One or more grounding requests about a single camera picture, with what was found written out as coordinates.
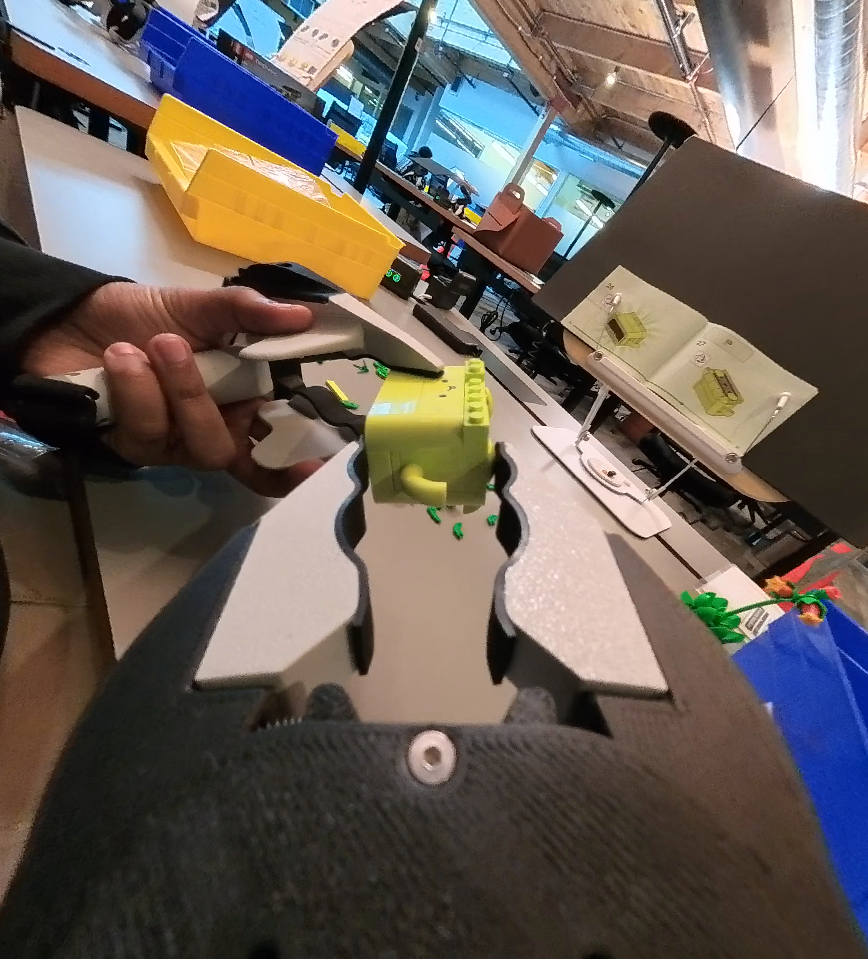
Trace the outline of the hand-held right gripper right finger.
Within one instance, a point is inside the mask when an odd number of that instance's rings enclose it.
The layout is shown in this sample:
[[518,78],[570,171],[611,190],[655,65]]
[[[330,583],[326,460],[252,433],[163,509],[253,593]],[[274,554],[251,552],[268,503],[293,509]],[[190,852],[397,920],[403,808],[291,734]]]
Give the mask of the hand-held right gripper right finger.
[[554,696],[665,696],[668,681],[608,543],[510,443],[496,445],[495,576],[487,630],[495,685]]

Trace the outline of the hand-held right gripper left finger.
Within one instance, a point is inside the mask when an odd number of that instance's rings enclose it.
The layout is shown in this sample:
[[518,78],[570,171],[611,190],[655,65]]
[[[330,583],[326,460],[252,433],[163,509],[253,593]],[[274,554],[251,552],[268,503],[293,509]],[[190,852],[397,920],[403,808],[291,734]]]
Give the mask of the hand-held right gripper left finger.
[[258,522],[194,682],[311,689],[366,675],[374,653],[366,453],[349,443]]

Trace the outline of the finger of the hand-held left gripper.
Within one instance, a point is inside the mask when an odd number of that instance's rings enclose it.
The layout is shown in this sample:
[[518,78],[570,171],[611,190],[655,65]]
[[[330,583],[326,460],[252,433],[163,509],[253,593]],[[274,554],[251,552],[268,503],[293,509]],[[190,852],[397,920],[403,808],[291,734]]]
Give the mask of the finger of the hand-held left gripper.
[[254,462],[271,470],[333,458],[362,438],[366,421],[366,416],[322,386],[269,401],[259,407],[258,418],[269,431],[255,442],[251,455]]
[[312,323],[296,334],[247,339],[242,361],[320,363],[372,359],[383,366],[421,376],[439,376],[442,360],[403,329],[357,298],[344,293],[308,302]]

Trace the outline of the person's left hand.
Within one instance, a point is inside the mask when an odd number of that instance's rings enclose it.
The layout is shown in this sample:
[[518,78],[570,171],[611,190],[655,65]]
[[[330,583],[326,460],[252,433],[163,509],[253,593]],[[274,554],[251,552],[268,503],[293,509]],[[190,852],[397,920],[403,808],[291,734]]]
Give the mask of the person's left hand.
[[252,438],[267,426],[263,399],[218,406],[194,354],[239,334],[262,338],[307,330],[304,305],[282,304],[243,287],[164,289],[107,284],[40,335],[21,362],[47,377],[103,367],[115,425],[106,445],[134,466],[223,471],[263,497],[284,497],[322,462],[268,470],[252,458]]

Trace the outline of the black charger with green display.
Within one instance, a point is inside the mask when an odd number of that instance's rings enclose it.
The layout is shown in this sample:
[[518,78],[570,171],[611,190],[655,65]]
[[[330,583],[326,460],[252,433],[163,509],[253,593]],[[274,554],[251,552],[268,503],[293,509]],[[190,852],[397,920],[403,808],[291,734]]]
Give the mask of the black charger with green display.
[[397,256],[380,280],[380,287],[402,300],[415,296],[421,281],[427,278],[427,266]]

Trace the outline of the yellow storage bin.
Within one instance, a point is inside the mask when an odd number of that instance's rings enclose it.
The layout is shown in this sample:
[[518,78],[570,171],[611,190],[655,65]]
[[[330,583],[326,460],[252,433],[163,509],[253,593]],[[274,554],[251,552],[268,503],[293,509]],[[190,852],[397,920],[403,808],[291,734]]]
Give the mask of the yellow storage bin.
[[294,263],[361,298],[404,249],[353,197],[171,95],[154,114],[145,156],[202,245]]

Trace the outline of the black power adapter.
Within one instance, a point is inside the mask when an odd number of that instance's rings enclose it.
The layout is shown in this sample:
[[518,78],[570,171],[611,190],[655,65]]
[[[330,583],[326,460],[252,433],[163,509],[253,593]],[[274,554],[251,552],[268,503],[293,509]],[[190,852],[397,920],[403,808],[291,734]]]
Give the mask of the black power adapter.
[[482,356],[480,342],[450,319],[446,311],[415,302],[412,316],[455,353],[472,358]]

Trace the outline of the pink brick plant pot figure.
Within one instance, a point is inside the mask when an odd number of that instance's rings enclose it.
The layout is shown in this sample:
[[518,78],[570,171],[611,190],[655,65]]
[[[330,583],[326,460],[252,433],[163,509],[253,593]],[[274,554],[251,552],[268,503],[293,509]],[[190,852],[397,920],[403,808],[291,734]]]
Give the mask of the pink brick plant pot figure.
[[681,602],[723,646],[739,647],[765,635],[791,614],[808,626],[824,622],[842,593],[832,583],[803,586],[789,578],[769,577],[757,585],[738,569],[729,569],[685,591]]

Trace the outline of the plain blue storage bin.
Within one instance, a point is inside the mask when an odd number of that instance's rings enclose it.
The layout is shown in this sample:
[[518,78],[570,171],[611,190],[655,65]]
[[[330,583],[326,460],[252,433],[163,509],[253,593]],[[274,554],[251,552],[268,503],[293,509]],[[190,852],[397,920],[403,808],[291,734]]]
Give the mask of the plain blue storage bin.
[[199,40],[181,54],[171,95],[310,174],[322,173],[336,144],[320,120]]

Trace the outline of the black pole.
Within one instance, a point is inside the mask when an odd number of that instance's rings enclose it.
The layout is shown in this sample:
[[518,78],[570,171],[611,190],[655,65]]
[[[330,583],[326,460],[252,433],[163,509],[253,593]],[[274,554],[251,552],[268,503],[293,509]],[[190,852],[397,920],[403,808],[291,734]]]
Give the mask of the black pole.
[[407,34],[403,54],[398,62],[388,93],[381,105],[380,115],[358,166],[353,186],[356,193],[361,196],[368,187],[371,175],[380,159],[385,138],[401,105],[404,91],[417,63],[437,3],[437,1],[420,2],[414,16]]

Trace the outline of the open instruction booklet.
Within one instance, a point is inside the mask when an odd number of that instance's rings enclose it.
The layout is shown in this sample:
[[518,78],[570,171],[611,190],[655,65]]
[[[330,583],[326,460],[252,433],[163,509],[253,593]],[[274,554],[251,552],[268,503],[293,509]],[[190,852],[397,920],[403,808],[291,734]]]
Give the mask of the open instruction booklet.
[[597,380],[709,465],[744,455],[818,394],[751,342],[624,267],[561,324],[591,352]]

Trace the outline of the small blue storage bin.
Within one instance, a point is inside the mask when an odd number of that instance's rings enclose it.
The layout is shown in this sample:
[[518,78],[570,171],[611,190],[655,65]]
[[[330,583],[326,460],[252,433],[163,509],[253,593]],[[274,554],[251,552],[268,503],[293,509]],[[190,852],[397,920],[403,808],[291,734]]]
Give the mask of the small blue storage bin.
[[150,9],[140,32],[139,57],[147,65],[153,85],[170,81],[192,44],[208,43],[199,31],[171,12],[159,6]]

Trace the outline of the blue storage bin with tag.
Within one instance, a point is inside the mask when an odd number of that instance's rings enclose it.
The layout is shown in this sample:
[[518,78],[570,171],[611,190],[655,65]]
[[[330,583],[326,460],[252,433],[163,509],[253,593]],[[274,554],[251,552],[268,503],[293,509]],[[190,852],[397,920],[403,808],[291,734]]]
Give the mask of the blue storage bin with tag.
[[868,942],[868,632],[838,608],[794,612],[733,656],[784,738]]

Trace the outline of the dark grey partition board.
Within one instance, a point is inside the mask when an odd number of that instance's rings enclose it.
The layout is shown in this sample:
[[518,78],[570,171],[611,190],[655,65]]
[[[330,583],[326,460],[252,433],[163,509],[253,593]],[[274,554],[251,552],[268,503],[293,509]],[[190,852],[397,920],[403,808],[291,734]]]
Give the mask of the dark grey partition board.
[[868,205],[692,137],[536,305],[560,320],[616,267],[818,389],[743,463],[838,537],[868,545]]

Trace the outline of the silver ventilation duct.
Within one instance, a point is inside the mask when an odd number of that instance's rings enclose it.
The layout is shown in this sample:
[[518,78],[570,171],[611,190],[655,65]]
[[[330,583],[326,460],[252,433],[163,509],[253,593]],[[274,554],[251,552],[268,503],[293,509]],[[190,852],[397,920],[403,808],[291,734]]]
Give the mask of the silver ventilation duct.
[[851,196],[868,70],[868,2],[698,1],[735,151]]

